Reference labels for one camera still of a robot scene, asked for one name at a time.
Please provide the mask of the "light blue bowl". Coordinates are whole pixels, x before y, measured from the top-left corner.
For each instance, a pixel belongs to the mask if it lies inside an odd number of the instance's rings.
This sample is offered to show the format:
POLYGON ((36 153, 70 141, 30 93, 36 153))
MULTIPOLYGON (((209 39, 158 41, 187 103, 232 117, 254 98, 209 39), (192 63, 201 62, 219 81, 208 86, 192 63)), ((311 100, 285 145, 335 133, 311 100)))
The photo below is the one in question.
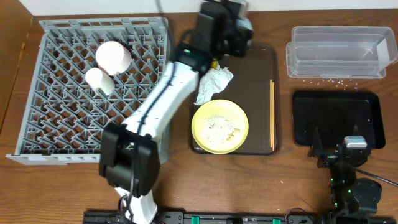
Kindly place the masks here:
POLYGON ((237 26, 248 37, 248 39, 252 39, 253 27, 248 18, 238 19, 237 26))

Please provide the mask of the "pink bowl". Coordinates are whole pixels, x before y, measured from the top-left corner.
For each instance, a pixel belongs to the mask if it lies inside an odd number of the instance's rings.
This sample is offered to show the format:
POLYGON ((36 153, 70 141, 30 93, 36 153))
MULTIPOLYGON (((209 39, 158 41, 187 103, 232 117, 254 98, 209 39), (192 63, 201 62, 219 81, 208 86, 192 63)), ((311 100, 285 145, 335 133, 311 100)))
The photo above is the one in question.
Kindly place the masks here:
POLYGON ((130 51, 116 41, 101 44, 96 50, 95 59, 99 68, 110 76, 127 71, 132 62, 130 51))

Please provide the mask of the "white cup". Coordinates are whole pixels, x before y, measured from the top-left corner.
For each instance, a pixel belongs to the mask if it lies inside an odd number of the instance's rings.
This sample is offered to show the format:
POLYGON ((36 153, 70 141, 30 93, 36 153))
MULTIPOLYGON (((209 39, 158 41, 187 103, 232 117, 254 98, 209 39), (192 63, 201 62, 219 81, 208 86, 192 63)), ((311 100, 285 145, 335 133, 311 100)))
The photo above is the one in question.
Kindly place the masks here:
POLYGON ((106 96, 109 96, 115 89, 113 79, 99 68, 89 69, 85 73, 85 80, 95 93, 101 90, 106 96))

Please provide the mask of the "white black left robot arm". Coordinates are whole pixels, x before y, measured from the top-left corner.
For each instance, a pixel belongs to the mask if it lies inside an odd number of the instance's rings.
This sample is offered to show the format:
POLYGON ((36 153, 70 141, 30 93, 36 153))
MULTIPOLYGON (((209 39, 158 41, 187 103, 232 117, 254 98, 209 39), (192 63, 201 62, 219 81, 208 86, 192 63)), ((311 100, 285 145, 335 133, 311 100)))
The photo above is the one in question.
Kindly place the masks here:
POLYGON ((160 172, 162 133, 214 60, 242 58, 253 36, 246 1, 205 1, 194 29, 185 31, 162 78, 143 104, 122 124, 101 135, 99 174, 120 195, 110 223, 152 223, 157 213, 152 188, 160 172))

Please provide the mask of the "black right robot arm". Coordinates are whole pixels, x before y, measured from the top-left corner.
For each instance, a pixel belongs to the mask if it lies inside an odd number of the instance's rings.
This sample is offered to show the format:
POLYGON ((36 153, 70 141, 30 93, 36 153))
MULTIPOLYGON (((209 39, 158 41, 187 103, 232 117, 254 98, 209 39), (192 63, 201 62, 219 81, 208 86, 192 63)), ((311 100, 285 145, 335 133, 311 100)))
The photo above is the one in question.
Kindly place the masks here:
POLYGON ((326 149, 318 128, 313 132, 309 157, 317 158, 317 167, 330 170, 330 192, 334 209, 325 214, 320 223, 370 223, 377 213, 382 186, 369 178, 358 178, 358 167, 363 165, 371 150, 363 136, 347 136, 334 149, 326 149))

